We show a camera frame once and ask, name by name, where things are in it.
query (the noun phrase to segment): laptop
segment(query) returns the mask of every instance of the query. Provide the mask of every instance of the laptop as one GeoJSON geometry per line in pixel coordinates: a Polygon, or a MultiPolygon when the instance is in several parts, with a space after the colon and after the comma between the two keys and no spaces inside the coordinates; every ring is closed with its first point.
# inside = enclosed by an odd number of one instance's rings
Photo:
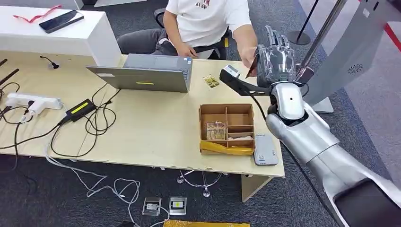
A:
{"type": "Polygon", "coordinates": [[[192,58],[129,54],[123,68],[87,66],[87,69],[114,88],[187,93],[192,58]]]}

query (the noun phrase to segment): yellow cloth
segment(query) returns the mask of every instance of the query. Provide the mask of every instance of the yellow cloth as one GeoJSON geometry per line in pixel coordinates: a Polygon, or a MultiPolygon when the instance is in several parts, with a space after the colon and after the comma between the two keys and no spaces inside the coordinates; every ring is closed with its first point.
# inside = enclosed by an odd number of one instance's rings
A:
{"type": "Polygon", "coordinates": [[[232,223],[206,223],[206,222],[189,222],[169,220],[164,223],[163,227],[250,227],[249,224],[232,224],[232,223]]]}
{"type": "Polygon", "coordinates": [[[207,142],[201,140],[199,147],[204,150],[210,150],[218,153],[229,154],[229,155],[252,155],[252,148],[226,148],[223,145],[207,142]]]}

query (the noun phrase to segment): white box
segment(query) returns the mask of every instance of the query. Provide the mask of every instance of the white box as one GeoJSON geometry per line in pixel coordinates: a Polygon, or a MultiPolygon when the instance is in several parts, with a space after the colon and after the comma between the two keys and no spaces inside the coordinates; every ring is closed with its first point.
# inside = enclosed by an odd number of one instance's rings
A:
{"type": "Polygon", "coordinates": [[[28,23],[28,19],[49,9],[0,6],[0,50],[92,56],[97,66],[116,67],[121,59],[114,33],[105,12],[82,11],[84,19],[47,34],[39,24],[66,12],[56,9],[45,18],[28,23]]]}

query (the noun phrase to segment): red lanyard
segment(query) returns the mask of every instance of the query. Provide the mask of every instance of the red lanyard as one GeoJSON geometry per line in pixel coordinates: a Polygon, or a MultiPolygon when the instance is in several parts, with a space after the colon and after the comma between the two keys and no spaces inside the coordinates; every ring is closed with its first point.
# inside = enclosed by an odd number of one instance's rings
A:
{"type": "Polygon", "coordinates": [[[60,8],[60,7],[62,7],[62,5],[53,6],[53,7],[52,7],[51,9],[49,9],[49,11],[47,11],[45,14],[43,14],[43,15],[36,15],[36,16],[34,16],[32,19],[30,19],[30,20],[26,19],[25,17],[17,16],[17,15],[13,15],[13,17],[15,17],[15,18],[21,18],[21,19],[23,19],[24,21],[26,21],[26,22],[28,22],[28,23],[31,24],[31,23],[34,22],[36,19],[41,18],[41,17],[45,17],[45,16],[49,15],[51,12],[53,12],[55,9],[60,8]]]}

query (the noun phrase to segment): metal pole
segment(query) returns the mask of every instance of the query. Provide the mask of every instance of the metal pole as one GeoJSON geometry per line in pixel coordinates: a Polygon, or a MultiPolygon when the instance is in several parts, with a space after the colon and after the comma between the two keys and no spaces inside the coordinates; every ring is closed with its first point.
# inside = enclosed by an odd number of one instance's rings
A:
{"type": "Polygon", "coordinates": [[[312,6],[311,11],[309,12],[308,18],[306,18],[306,21],[305,21],[304,25],[302,26],[301,31],[299,32],[299,35],[298,35],[298,37],[296,38],[296,40],[299,40],[299,38],[301,37],[302,33],[304,32],[305,27],[306,27],[306,25],[308,24],[309,19],[311,18],[312,13],[313,13],[313,11],[314,11],[314,8],[316,8],[316,5],[317,5],[318,2],[319,2],[319,0],[316,0],[316,1],[314,2],[314,5],[312,6]]]}
{"type": "Polygon", "coordinates": [[[326,21],[324,22],[322,28],[320,29],[319,34],[317,34],[316,39],[314,40],[311,48],[309,49],[308,53],[306,54],[304,60],[302,61],[301,67],[296,72],[296,77],[294,81],[298,81],[303,73],[306,70],[309,62],[311,61],[312,57],[314,56],[317,48],[322,43],[323,39],[326,37],[327,33],[329,32],[331,26],[334,24],[335,20],[337,19],[338,15],[340,14],[342,8],[344,7],[347,0],[337,0],[336,4],[334,5],[333,9],[331,10],[329,16],[327,17],[326,21]]]}

